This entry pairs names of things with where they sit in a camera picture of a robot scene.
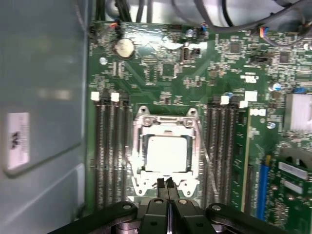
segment pcie slot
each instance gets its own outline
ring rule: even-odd
[[[265,206],[266,206],[266,198],[267,198],[267,185],[268,185],[268,178],[269,178],[269,170],[270,168],[267,165],[261,164],[257,218],[263,221],[265,221]]]

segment wire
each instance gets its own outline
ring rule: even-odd
[[[138,1],[138,10],[136,14],[136,22],[140,23],[142,21],[143,9],[145,5],[145,0]]]
[[[127,16],[125,15],[123,3],[121,2],[121,0],[116,0],[116,7],[118,9],[121,21],[127,22],[128,19]]]
[[[146,14],[146,22],[153,22],[153,0],[147,0],[147,14]]]
[[[177,16],[179,16],[181,19],[183,19],[186,23],[188,23],[189,25],[193,25],[193,26],[199,26],[199,23],[195,23],[191,20],[189,20],[178,8],[178,6],[176,5],[176,0],[171,0],[171,5],[175,11],[175,14]]]
[[[99,0],[100,1],[100,11],[99,11],[99,14],[100,14],[100,17],[101,17],[101,20],[102,21],[106,21],[106,16],[105,16],[105,0]]]
[[[82,15],[81,15],[81,11],[80,11],[80,8],[79,8],[79,3],[78,3],[78,0],[74,0],[74,7],[75,7],[75,12],[76,12],[76,16],[77,16],[77,19],[79,21],[79,24],[82,28],[82,30],[84,31],[85,34],[87,34],[89,36],[89,38],[91,39],[96,39],[88,30],[87,26],[85,25],[83,19],[82,19]]]
[[[310,0],[299,0],[298,2],[290,5],[289,7],[287,8],[284,8],[283,10],[273,14],[273,15],[270,15],[264,19],[261,19],[261,20],[258,20],[258,21],[255,21],[255,22],[252,22],[252,23],[247,23],[247,24],[244,24],[244,25],[240,25],[240,26],[233,26],[233,27],[219,27],[219,26],[215,26],[207,11],[206,11],[206,8],[204,6],[204,3],[203,3],[203,0],[194,0],[194,3],[196,5],[196,8],[198,9],[199,13],[201,14],[201,16],[203,17],[203,19],[206,21],[207,25],[209,26],[209,28],[213,31],[213,32],[216,32],[216,33],[232,33],[232,32],[237,32],[237,31],[242,31],[242,30],[248,30],[248,29],[252,29],[252,28],[256,28],[258,27],[259,25],[263,25],[263,24],[266,24],[268,22],[271,22],[281,16],[283,16],[284,14],[286,14],[287,12],[293,10],[294,8],[304,4],[304,3],[307,3],[309,2]]]
[[[226,23],[230,27],[233,27],[234,24],[233,24],[233,22],[232,22],[232,20],[231,20],[231,18],[229,16],[226,0],[222,0],[221,1],[221,7],[222,7],[222,13],[223,13],[223,16],[224,16],[224,19],[225,19]]]
[[[120,1],[121,1],[121,5],[122,5],[122,8],[123,8],[123,11],[125,13],[127,21],[132,22],[131,15],[130,15],[130,9],[129,9],[127,0],[120,0]]]
[[[292,46],[297,45],[298,43],[300,43],[302,40],[304,40],[306,38],[306,36],[309,33],[312,33],[312,26],[310,26],[310,28],[308,30],[306,30],[306,32],[304,34],[302,34],[301,37],[298,40],[296,40],[296,41],[294,41],[294,42],[292,42],[290,44],[279,44],[279,43],[275,42],[274,40],[269,39],[267,37],[266,33],[264,33],[264,35],[262,36],[262,39],[266,43],[268,43],[268,44],[270,44],[272,46],[279,47],[279,48],[287,48],[287,47],[292,47]]]

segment microchip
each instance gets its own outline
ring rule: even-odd
[[[245,117],[244,112],[238,112],[238,123],[244,124],[244,117]]]
[[[289,52],[281,52],[279,56],[280,63],[289,63]]]
[[[210,76],[216,77],[218,75],[218,72],[216,70],[211,70],[210,71]]]
[[[270,109],[276,109],[276,108],[277,108],[277,104],[271,102],[271,103],[269,103],[269,108],[270,108]]]
[[[171,25],[171,30],[182,30],[182,25],[180,24],[173,24]]]
[[[230,52],[232,54],[239,54],[240,53],[240,46],[238,42],[232,42],[230,45]]]

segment ram slot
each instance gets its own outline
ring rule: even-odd
[[[120,155],[120,148],[119,146],[119,134],[120,134],[120,123],[121,123],[121,116],[120,114],[121,109],[120,109],[120,104],[119,102],[114,102],[114,117],[113,117],[113,129],[112,131],[112,142],[111,142],[111,150],[113,154],[113,159],[110,158],[113,162],[113,167],[112,167],[112,174],[113,177],[110,178],[111,181],[111,188],[112,188],[112,203],[116,203],[120,201],[120,187],[118,184],[118,181],[121,180],[121,178],[118,178],[118,170],[119,170],[119,155]]]
[[[108,101],[107,105],[105,107],[106,111],[105,111],[105,115],[104,115],[104,129],[102,131],[102,135],[103,135],[103,149],[104,149],[104,196],[103,196],[103,203],[104,203],[104,207],[106,207],[107,205],[109,205],[107,203],[107,195],[108,195],[108,191],[109,191],[109,142],[110,142],[110,118],[111,118],[111,110],[112,110],[112,106],[111,106],[111,102]]]
[[[234,147],[234,132],[236,123],[236,110],[235,105],[230,105],[228,133],[227,133],[227,153],[226,153],[226,167],[225,167],[225,181],[224,181],[224,203],[230,203],[230,190],[231,190],[231,174],[232,174],[232,160],[233,160],[233,147]]]
[[[111,102],[110,108],[110,116],[109,116],[109,128],[107,132],[104,132],[107,137],[107,148],[105,155],[105,169],[107,172],[107,183],[106,185],[106,198],[105,205],[110,205],[113,203],[113,190],[114,190],[114,152],[115,152],[115,135],[117,131],[115,131],[115,123],[118,120],[118,108],[119,103]]]
[[[109,97],[104,93],[99,102],[96,102],[96,203],[97,209],[102,209],[105,204],[106,172],[105,172],[105,147],[106,138],[103,134],[107,131],[109,118]]]
[[[129,121],[129,98],[122,96],[119,110],[119,148],[117,160],[115,158],[115,173],[116,173],[116,190],[114,195],[114,202],[119,202],[126,199],[126,180],[127,180],[127,160],[126,147],[128,141],[128,121]]]
[[[211,109],[211,106],[210,105],[207,105],[207,110],[206,110],[206,113],[205,113],[205,122],[204,122],[204,137],[203,137],[203,140],[204,140],[204,143],[205,143],[205,147],[208,151],[208,144],[209,144],[209,129],[210,129],[210,124],[211,124],[211,112],[212,112],[212,109]],[[202,174],[201,174],[201,177],[200,177],[200,182],[202,184],[202,187],[201,187],[201,204],[202,204],[202,207],[206,207],[206,201],[207,201],[207,194],[206,194],[206,191],[208,190],[208,179],[209,179],[209,175],[208,175],[208,163],[206,161],[206,158],[205,156],[201,157],[201,163],[200,164],[200,170],[202,170]]]
[[[210,118],[210,127],[208,128],[209,138],[207,138],[207,151],[210,159],[209,170],[212,171],[215,177],[216,169],[216,153],[217,153],[217,139],[218,139],[218,123],[219,123],[219,110],[218,106],[211,104],[211,118]],[[212,177],[210,176],[211,172],[208,172],[208,186],[206,189],[207,201],[206,204],[209,205],[213,203],[215,192],[212,187]]]
[[[217,168],[216,168],[216,188],[219,193],[220,202],[224,202],[224,191],[226,190],[223,181],[225,177],[225,159],[227,148],[227,123],[228,123],[228,108],[222,107],[219,110],[219,130],[218,130],[218,143],[217,143]]]
[[[97,210],[103,208],[104,197],[104,149],[103,149],[103,128],[104,128],[105,106],[96,104],[96,203]]]

